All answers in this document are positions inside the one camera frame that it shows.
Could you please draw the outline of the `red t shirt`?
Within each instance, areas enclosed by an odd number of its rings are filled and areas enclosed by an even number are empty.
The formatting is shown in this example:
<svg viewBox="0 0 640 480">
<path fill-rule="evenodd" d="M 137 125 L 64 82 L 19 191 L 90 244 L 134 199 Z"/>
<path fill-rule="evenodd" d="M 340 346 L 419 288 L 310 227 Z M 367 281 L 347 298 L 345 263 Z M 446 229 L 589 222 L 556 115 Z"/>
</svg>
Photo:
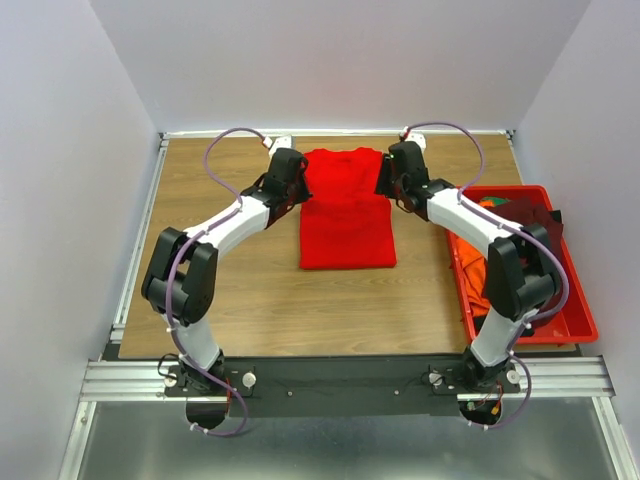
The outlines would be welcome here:
<svg viewBox="0 0 640 480">
<path fill-rule="evenodd" d="M 397 264 L 389 200 L 374 193 L 383 153 L 359 147 L 305 154 L 312 198 L 301 206 L 303 270 L 393 268 Z"/>
</svg>

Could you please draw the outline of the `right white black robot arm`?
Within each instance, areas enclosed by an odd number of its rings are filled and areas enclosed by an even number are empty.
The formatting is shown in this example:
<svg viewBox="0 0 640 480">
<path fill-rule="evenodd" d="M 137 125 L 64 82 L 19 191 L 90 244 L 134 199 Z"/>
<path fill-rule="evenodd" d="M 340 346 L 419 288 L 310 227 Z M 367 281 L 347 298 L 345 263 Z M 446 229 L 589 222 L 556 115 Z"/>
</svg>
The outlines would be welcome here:
<svg viewBox="0 0 640 480">
<path fill-rule="evenodd" d="M 506 220 L 469 200 L 448 181 L 430 178 L 423 153 L 423 146 L 413 140 L 391 145 L 383 156 L 375 192 L 447 229 L 482 254 L 490 308 L 454 369 L 459 384 L 480 392 L 508 369 L 523 331 L 564 307 L 569 278 L 543 226 Z"/>
</svg>

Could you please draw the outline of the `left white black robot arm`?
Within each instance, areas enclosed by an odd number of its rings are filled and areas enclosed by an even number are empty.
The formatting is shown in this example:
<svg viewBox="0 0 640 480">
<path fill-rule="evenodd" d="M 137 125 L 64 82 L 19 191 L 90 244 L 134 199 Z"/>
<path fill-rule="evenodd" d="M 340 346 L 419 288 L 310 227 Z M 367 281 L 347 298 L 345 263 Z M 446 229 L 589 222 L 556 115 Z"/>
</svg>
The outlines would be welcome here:
<svg viewBox="0 0 640 480">
<path fill-rule="evenodd" d="M 201 395 L 222 389 L 224 356 L 205 316 L 214 300 L 218 263 L 250 236 L 311 199 L 299 151 L 278 147 L 270 163 L 227 209 L 207 222 L 180 231 L 163 230 L 154 246 L 142 297 L 167 323 L 188 384 Z"/>
</svg>

